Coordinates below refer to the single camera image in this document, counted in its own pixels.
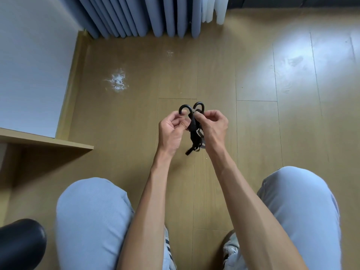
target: right hand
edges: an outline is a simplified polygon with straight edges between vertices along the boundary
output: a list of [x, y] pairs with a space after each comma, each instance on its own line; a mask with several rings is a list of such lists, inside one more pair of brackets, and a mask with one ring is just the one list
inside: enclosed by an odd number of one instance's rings
[[225, 149], [228, 119], [219, 110], [205, 111], [204, 114], [194, 112], [194, 117], [203, 128], [206, 151], [209, 153], [217, 149]]

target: white stain on floor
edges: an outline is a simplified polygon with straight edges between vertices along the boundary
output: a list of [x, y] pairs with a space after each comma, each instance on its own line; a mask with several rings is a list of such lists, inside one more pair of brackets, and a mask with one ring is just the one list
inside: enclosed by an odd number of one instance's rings
[[128, 86], [124, 83], [125, 80], [125, 72], [120, 69], [118, 73], [112, 75], [111, 79], [106, 79], [106, 81], [110, 82], [112, 88], [115, 92], [120, 92], [125, 90]]

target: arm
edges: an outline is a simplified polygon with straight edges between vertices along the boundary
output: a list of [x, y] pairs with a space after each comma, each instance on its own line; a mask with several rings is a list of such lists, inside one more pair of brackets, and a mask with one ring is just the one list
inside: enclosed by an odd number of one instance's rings
[[159, 145], [117, 269], [161, 269], [164, 258], [167, 173], [190, 121], [176, 111], [159, 123]]
[[214, 166], [240, 250], [249, 269], [307, 269], [280, 223], [251, 189], [225, 149], [227, 118], [219, 111], [195, 112]]

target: wooden floor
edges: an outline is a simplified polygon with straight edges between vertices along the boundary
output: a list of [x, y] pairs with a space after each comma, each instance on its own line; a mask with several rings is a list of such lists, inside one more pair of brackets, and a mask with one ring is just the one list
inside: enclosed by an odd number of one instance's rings
[[[112, 75], [124, 77], [116, 91]], [[283, 166], [315, 172], [339, 205], [343, 268], [360, 257], [359, 10], [232, 10], [198, 39], [163, 36], [93, 41], [75, 105], [69, 149], [25, 151], [6, 222], [35, 218], [48, 234], [39, 269], [56, 269], [56, 201], [72, 182], [103, 177], [136, 208], [157, 144], [157, 123], [197, 100], [229, 119], [227, 149], [256, 191]], [[221, 269], [232, 223], [205, 150], [169, 171], [166, 226], [178, 269]]]

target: baseboard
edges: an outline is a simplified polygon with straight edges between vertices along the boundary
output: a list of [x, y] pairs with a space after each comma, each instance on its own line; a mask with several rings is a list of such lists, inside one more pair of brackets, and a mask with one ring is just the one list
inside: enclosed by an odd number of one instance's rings
[[66, 93], [55, 135], [56, 139], [69, 139], [76, 97], [80, 88], [81, 75], [85, 64], [86, 51], [92, 40], [92, 37], [87, 31], [79, 31], [77, 34]]
[[20, 157], [21, 146], [7, 144], [5, 156], [0, 167], [0, 227], [4, 225]]

